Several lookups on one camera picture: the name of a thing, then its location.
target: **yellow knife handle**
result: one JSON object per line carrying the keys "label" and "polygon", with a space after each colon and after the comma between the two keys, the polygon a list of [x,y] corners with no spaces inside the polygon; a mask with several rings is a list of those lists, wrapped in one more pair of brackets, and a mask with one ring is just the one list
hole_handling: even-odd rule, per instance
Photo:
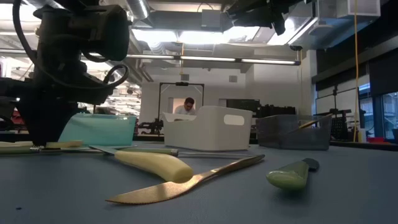
{"label": "yellow knife handle", "polygon": [[178,157],[178,149],[138,149],[136,147],[129,147],[120,150],[126,152],[153,152]]}
{"label": "yellow knife handle", "polygon": [[11,146],[11,147],[0,147],[0,154],[31,154],[36,151],[30,150],[29,146]]}
{"label": "yellow knife handle", "polygon": [[193,170],[174,156],[151,152],[118,151],[115,158],[119,161],[149,172],[164,180],[182,183],[190,180]]}

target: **dark hair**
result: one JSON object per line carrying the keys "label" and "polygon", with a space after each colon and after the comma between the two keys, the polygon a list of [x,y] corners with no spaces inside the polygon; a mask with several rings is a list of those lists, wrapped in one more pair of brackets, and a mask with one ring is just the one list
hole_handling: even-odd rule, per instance
{"label": "dark hair", "polygon": [[194,105],[195,104],[195,100],[190,98],[190,97],[188,97],[187,99],[185,99],[185,103],[184,104],[187,104],[187,103],[191,103],[191,104]]}

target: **white shirt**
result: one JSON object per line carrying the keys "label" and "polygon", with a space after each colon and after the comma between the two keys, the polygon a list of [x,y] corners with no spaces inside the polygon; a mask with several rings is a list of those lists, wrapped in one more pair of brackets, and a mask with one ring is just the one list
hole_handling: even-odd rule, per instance
{"label": "white shirt", "polygon": [[195,109],[191,109],[190,111],[185,110],[184,105],[176,107],[175,114],[184,114],[184,115],[195,115]]}

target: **gold blade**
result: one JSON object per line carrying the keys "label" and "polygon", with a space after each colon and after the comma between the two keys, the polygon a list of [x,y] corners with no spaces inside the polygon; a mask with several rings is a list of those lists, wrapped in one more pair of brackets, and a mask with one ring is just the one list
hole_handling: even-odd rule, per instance
{"label": "gold blade", "polygon": [[203,178],[205,178],[203,174],[198,174],[194,175],[188,182],[182,184],[167,182],[164,184],[135,190],[125,194],[120,194],[110,199],[107,199],[106,201],[129,204],[162,202],[164,200],[169,200],[178,197],[185,192],[188,192]]}

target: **white storage box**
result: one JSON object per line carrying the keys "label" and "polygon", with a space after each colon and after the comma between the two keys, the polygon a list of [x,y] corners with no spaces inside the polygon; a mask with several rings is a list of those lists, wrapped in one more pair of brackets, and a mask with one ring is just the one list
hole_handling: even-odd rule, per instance
{"label": "white storage box", "polygon": [[199,151],[235,151],[249,147],[252,111],[202,106],[196,116],[164,113],[166,146]]}

